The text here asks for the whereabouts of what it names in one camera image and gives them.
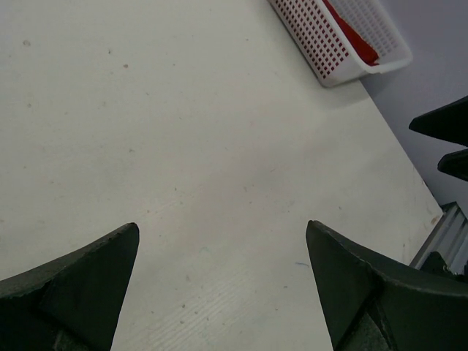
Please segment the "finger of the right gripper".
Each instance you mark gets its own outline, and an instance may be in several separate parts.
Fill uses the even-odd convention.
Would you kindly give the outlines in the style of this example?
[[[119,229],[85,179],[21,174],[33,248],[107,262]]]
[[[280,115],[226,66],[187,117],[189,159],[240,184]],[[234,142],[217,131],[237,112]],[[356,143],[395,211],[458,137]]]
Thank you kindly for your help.
[[[438,171],[468,181],[468,149],[444,155],[437,165]]]
[[[435,139],[467,146],[467,97],[414,118],[409,129]]]

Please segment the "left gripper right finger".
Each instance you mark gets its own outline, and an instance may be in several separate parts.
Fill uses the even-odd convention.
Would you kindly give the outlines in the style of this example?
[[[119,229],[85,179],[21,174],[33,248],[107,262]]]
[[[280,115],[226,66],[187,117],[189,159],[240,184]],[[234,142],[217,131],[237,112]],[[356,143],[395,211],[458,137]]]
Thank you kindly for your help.
[[[306,229],[334,350],[466,350],[467,283],[411,268],[321,222]]]

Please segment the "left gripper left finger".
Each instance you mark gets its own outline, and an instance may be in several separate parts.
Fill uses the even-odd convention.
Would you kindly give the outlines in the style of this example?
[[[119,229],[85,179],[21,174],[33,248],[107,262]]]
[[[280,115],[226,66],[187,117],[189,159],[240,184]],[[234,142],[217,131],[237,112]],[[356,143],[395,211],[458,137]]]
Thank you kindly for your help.
[[[1,281],[2,350],[110,350],[140,241],[125,224]]]

